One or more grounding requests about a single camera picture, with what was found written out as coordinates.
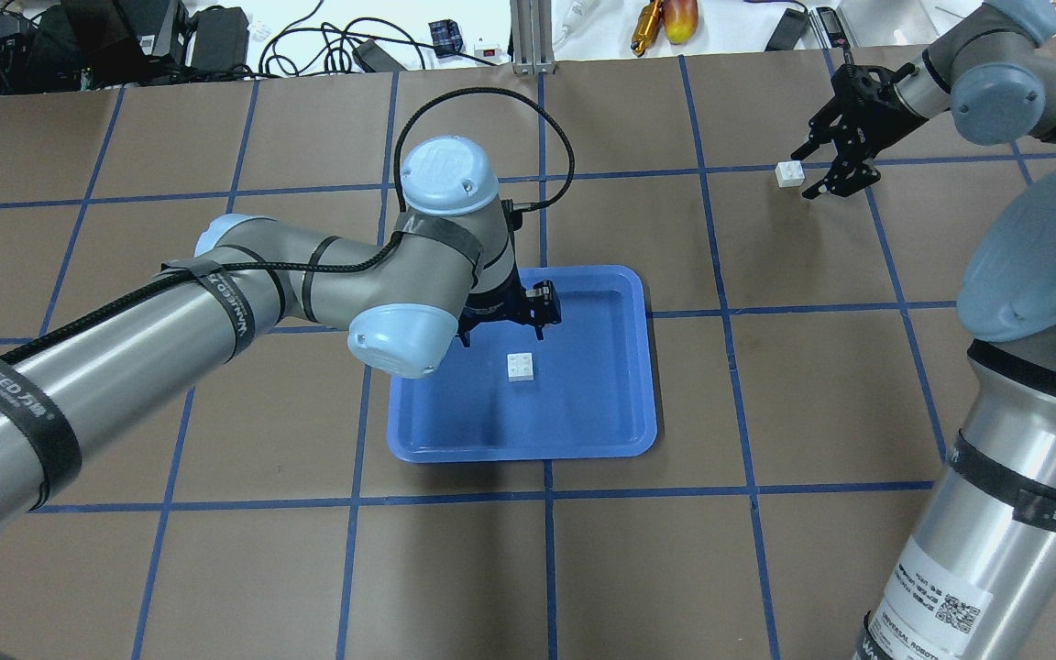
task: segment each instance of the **white lego brick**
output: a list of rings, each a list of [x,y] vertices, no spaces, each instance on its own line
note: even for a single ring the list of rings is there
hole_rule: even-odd
[[[781,188],[796,188],[805,184],[805,168],[802,162],[785,162],[776,164],[776,185]]]
[[[531,354],[508,354],[508,381],[532,380]]]

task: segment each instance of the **qr code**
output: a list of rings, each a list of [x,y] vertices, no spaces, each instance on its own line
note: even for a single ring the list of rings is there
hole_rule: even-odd
[[[976,625],[977,617],[980,617],[980,607],[973,607],[967,602],[960,602],[960,599],[954,596],[944,598],[940,610],[935,614],[936,619],[947,623],[964,635],[970,634],[973,625]]]

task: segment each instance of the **blue tray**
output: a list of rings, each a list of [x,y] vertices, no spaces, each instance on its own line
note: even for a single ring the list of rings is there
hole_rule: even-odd
[[[395,379],[390,450],[411,463],[640,455],[658,435],[642,281],[627,267],[526,267],[552,280],[561,325],[485,323],[439,371]],[[530,352],[535,379],[510,383],[507,355]]]

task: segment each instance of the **sticker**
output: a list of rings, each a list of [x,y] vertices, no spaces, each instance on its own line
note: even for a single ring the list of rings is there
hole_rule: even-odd
[[[907,539],[871,635],[897,660],[956,660],[991,602],[993,593],[940,566]]]

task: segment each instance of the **power adapter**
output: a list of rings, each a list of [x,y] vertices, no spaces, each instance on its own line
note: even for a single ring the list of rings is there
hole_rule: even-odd
[[[203,10],[194,14],[190,67],[201,71],[230,71],[247,62],[247,15],[239,7]]]
[[[361,70],[367,73],[392,73],[407,70],[372,38],[353,49],[353,59],[357,61]]]

